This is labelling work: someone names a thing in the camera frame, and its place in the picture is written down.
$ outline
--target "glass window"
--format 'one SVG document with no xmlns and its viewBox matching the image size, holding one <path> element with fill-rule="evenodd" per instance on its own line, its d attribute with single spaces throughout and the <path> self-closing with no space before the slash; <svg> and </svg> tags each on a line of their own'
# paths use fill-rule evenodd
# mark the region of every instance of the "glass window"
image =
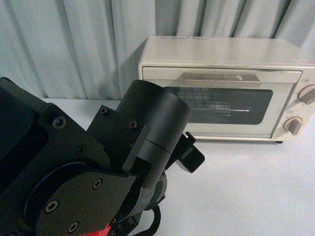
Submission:
<svg viewBox="0 0 315 236">
<path fill-rule="evenodd" d="M 190 123 L 260 124 L 273 92 L 268 89 L 166 87 L 192 109 Z"/>
</svg>

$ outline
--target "oven handle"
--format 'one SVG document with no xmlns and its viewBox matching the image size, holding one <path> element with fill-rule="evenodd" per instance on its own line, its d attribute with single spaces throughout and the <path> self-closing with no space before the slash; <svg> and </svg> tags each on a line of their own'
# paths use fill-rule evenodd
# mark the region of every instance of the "oven handle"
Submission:
<svg viewBox="0 0 315 236">
<path fill-rule="evenodd" d="M 258 88 L 261 82 L 256 75 L 207 75 L 183 73 L 185 86 L 209 88 Z"/>
</svg>

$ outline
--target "oven label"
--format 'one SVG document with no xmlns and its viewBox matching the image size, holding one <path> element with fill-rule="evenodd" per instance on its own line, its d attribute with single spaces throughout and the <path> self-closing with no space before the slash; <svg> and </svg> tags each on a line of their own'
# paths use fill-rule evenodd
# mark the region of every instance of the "oven label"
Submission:
<svg viewBox="0 0 315 236">
<path fill-rule="evenodd" d="M 296 63 L 315 64 L 314 59 L 293 59 Z"/>
<path fill-rule="evenodd" d="M 310 81 L 310 79 L 303 79 L 302 83 L 308 83 Z"/>
<path fill-rule="evenodd" d="M 196 36 L 157 36 L 160 39 L 198 39 L 198 40 L 211 40 L 212 37 L 196 37 Z"/>
</svg>

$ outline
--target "oven door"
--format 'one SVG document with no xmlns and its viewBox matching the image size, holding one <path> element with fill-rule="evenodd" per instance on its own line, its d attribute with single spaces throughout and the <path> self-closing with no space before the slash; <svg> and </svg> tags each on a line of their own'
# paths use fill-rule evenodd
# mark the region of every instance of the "oven door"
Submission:
<svg viewBox="0 0 315 236">
<path fill-rule="evenodd" d="M 150 72 L 159 74 L 157 68 Z M 300 71 L 275 70 L 164 70 L 163 78 L 147 70 L 143 78 L 151 78 L 147 80 L 183 99 L 192 109 L 185 131 L 204 138 L 271 138 L 301 75 Z"/>
</svg>

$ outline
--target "white tabletop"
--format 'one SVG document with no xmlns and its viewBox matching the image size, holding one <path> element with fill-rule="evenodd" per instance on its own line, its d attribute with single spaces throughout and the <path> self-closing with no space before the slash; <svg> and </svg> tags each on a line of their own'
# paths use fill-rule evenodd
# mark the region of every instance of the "white tabletop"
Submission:
<svg viewBox="0 0 315 236">
<path fill-rule="evenodd" d="M 101 105 L 119 101 L 44 99 L 87 129 Z M 157 236 L 315 236 L 315 116 L 296 142 L 197 141 L 204 164 L 166 172 Z M 134 231 L 149 228 L 145 212 Z"/>
</svg>

